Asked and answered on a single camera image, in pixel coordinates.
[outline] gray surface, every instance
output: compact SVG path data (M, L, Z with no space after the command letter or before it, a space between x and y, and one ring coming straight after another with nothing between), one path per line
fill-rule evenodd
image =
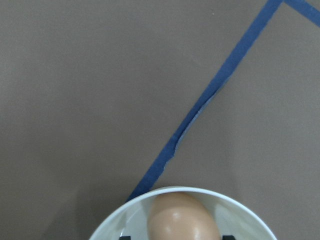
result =
M0 238L87 239L264 3L2 1ZM315 238L319 42L282 6L157 186L221 192L279 239Z

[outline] blue line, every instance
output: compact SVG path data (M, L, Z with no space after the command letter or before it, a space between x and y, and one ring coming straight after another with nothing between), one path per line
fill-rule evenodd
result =
M320 27L320 11L304 0L285 0L285 3Z
M247 54L250 47L254 44L262 30L272 18L276 10L279 8L283 0L268 0L260 13L257 15L248 30L242 36L229 57L225 60L215 77L206 87L195 105L186 115L178 129L164 146L158 157L154 160L148 171L145 173L141 181L135 187L127 201L144 194L152 188L160 175L163 173L168 161L175 155L180 141L184 137L191 124L196 120L202 110L208 105L210 100L228 81L232 73L236 70L238 64Z

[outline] white bowl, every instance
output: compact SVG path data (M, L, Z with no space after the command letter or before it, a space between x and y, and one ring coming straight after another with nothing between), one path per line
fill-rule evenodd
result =
M236 240L277 240L268 226L241 203L214 191L186 186L159 188L128 201L108 216L89 240L119 240L120 236L148 240L151 204L157 195L171 192L186 192L197 198L212 214L221 235L233 235Z

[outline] black object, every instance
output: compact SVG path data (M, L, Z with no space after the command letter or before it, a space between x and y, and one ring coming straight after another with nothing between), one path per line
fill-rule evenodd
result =
M224 235L222 236L222 240L236 240L232 235Z
M131 240L131 236L121 236L119 240Z

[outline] gray table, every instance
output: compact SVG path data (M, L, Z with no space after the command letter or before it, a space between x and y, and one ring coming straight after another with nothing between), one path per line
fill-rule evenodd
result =
M88 239L265 2L2 1L0 238ZM279 239L317 239L319 43L283 4L155 188L220 192Z

